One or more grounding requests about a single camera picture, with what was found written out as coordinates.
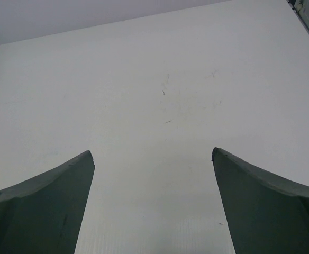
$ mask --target white table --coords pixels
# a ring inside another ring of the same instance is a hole
[[[0,46],[0,189],[94,156],[76,253],[234,253],[215,146],[309,185],[309,35],[285,0]]]

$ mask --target gray wall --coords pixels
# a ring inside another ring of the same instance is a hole
[[[224,0],[0,0],[0,44]]]

